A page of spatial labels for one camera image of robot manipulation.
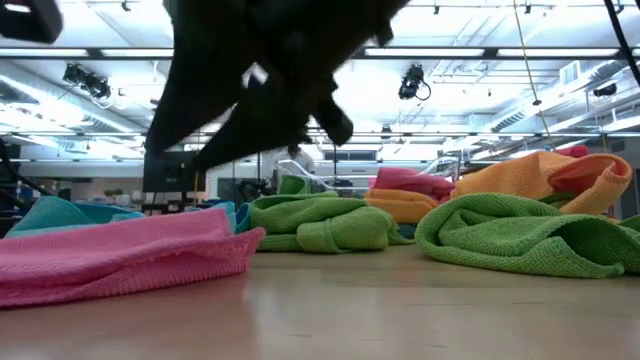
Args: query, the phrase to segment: yellow towel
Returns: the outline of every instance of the yellow towel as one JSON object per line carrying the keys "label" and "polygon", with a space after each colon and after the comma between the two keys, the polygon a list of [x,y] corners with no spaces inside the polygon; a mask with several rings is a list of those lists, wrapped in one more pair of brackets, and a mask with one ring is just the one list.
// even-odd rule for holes
{"label": "yellow towel", "polygon": [[427,195],[405,190],[373,189],[364,195],[364,199],[369,205],[391,214],[398,224],[417,224],[438,206]]}
{"label": "yellow towel", "polygon": [[566,214],[598,215],[626,190],[632,169],[623,159],[608,154],[579,159],[552,152],[491,165],[456,183],[451,198],[492,192],[539,199],[556,192],[577,197],[560,208]]}

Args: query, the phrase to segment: table surface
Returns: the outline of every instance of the table surface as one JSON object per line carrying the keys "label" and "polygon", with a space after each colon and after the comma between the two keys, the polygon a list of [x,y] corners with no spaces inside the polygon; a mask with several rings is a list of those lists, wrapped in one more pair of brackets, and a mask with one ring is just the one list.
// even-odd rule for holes
{"label": "table surface", "polygon": [[640,359],[640,277],[258,254],[248,274],[0,312],[0,359]]}

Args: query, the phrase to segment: person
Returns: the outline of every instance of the person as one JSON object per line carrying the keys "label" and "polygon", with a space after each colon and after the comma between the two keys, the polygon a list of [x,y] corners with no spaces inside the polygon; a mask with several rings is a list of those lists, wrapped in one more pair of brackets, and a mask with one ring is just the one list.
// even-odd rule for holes
{"label": "person", "polygon": [[298,144],[291,144],[286,149],[276,153],[271,159],[272,186],[277,188],[279,179],[283,175],[303,175],[300,168],[292,163],[280,163],[283,160],[293,160],[306,172],[314,174],[313,158],[300,148]]}

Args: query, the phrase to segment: ceiling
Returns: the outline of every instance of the ceiling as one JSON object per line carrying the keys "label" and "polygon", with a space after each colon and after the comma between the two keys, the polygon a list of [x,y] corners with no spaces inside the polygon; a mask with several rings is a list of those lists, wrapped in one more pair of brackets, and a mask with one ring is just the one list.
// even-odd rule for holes
{"label": "ceiling", "polygon": [[[524,1],[519,3],[522,5],[518,11],[527,47],[619,46],[602,1],[532,0],[527,2],[532,5],[529,13],[525,13]],[[128,1],[127,4],[130,11],[123,9],[121,1],[60,0],[65,28],[53,47],[172,47],[171,20],[162,1]],[[435,14],[434,4],[439,7],[438,14]],[[625,6],[619,18],[627,40],[632,46],[640,46],[640,12],[634,0],[622,1],[621,4]],[[520,46],[511,0],[414,0],[393,19],[392,28],[395,34],[390,45],[392,47]],[[0,49],[27,46],[41,45],[0,39]],[[71,62],[108,78],[114,95],[107,101],[92,102],[82,90],[69,89],[68,84],[62,81],[62,76]],[[560,69],[569,63],[570,60],[530,60],[536,89],[541,93],[550,92],[559,82]],[[426,81],[432,89],[432,96],[427,101],[398,98],[401,78],[411,64],[421,64],[425,70]],[[134,131],[144,131],[149,126],[154,107],[150,101],[161,96],[169,68],[170,61],[164,60],[0,59],[0,70],[5,69],[0,71],[0,75],[37,88],[52,95],[56,101],[75,105],[85,113],[92,112],[89,115],[97,119],[92,122],[94,125],[120,124]],[[21,77],[14,77],[14,70],[6,69],[23,73]],[[544,109],[546,120],[549,124],[555,124],[616,101],[625,105],[624,100],[636,94],[637,85],[624,71],[617,76],[619,91],[615,96],[591,96],[587,100],[584,91],[562,94],[564,98],[561,101]],[[393,131],[399,132],[490,131],[489,125],[495,125],[501,115],[517,108],[532,95],[526,64],[519,60],[358,59],[345,63],[336,72],[335,78],[339,89],[334,93],[334,99],[354,121],[356,131],[360,132],[380,131],[382,125],[391,125]],[[635,108],[623,110],[629,113]],[[609,117],[611,114],[608,112],[600,115],[600,121],[612,121]],[[589,117],[564,131],[590,126],[594,121],[595,117]],[[15,124],[5,125],[2,130],[15,128]],[[32,127],[20,130],[45,131],[51,129],[50,125],[39,127],[35,123]],[[65,127],[64,121],[60,122],[60,126]],[[539,118],[533,116],[503,131],[540,132],[542,129]],[[109,126],[106,131],[118,130],[117,126]],[[458,141],[460,139],[452,142],[443,137],[431,146],[443,149],[462,147],[480,152],[504,145],[496,146],[495,143],[483,143],[478,141],[482,139],[470,138],[465,143]],[[133,148],[133,143],[139,148],[140,141],[137,140],[128,145],[116,145]],[[420,142],[409,139],[402,143],[401,148],[410,146],[417,149]]]}

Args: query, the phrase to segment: desk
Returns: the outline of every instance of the desk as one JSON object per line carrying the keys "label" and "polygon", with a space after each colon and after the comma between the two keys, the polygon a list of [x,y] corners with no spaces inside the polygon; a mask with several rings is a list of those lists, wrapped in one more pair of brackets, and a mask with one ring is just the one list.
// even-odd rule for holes
{"label": "desk", "polygon": [[259,254],[249,274],[0,312],[0,359],[640,359],[640,278]]}

